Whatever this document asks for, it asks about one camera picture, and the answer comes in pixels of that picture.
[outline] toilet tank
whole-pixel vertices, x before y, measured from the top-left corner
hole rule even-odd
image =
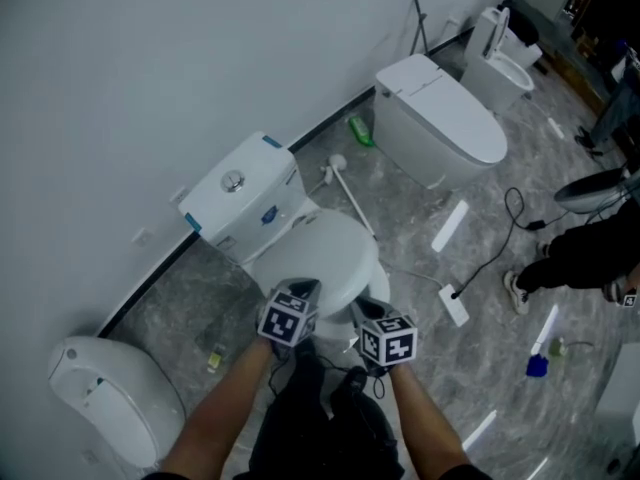
[[[243,264],[291,227],[306,198],[294,156],[257,132],[211,169],[179,209],[202,238]]]
[[[484,55],[499,18],[500,11],[495,7],[487,7],[480,15],[464,52],[464,58],[467,62],[472,57]]]

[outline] person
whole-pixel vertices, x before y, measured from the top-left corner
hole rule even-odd
[[[578,144],[594,153],[596,148],[606,142],[611,134],[634,115],[640,114],[640,70],[635,52],[627,55],[627,67],[622,80],[614,89],[604,111],[591,130],[581,128],[581,135],[575,140]]]
[[[368,373],[348,371],[332,393],[333,419],[320,403],[325,367],[311,338],[295,349],[296,367],[267,410],[240,479],[399,479],[397,442],[384,413],[363,393]],[[244,427],[268,369],[272,346],[257,337],[188,418],[160,471],[146,480],[214,480]],[[402,435],[422,480],[489,480],[471,465],[460,438],[408,363],[390,371]]]
[[[503,284],[516,313],[529,312],[529,296],[540,288],[601,288],[610,302],[640,285],[640,206],[624,203],[612,217],[569,229],[538,247],[539,261],[519,274],[508,271]]]

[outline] flush button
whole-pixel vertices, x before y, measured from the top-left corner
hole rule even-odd
[[[244,186],[244,174],[240,171],[229,171],[222,177],[220,185],[225,192],[237,192]]]

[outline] wall outlet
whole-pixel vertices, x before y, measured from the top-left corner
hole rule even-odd
[[[151,231],[147,228],[140,228],[140,231],[131,239],[131,243],[136,244],[138,247],[145,247],[152,237],[153,233]]]
[[[85,463],[89,466],[95,466],[96,464],[100,463],[98,456],[93,453],[92,450],[82,450],[80,452],[80,456],[82,457],[82,460],[85,461]]]
[[[171,196],[171,199],[169,199],[169,204],[177,208],[178,205],[182,201],[184,201],[185,197],[187,197],[188,195],[189,195],[189,190],[187,189],[187,187],[180,187],[178,191]]]

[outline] blue sticker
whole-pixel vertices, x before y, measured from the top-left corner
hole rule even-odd
[[[267,210],[267,213],[262,216],[262,225],[265,226],[267,224],[271,224],[273,219],[276,218],[276,215],[278,215],[278,207],[272,206]]]
[[[276,142],[275,140],[273,140],[271,137],[269,137],[268,135],[265,135],[264,137],[262,137],[262,140],[265,141],[267,144],[272,145],[274,148],[276,149],[280,149],[282,146]]]
[[[193,229],[195,229],[196,233],[200,233],[200,231],[202,230],[202,226],[200,224],[198,224],[198,222],[196,221],[196,219],[194,219],[190,213],[187,213],[184,216],[185,219],[187,219],[187,222],[189,224],[191,224],[191,227]]]

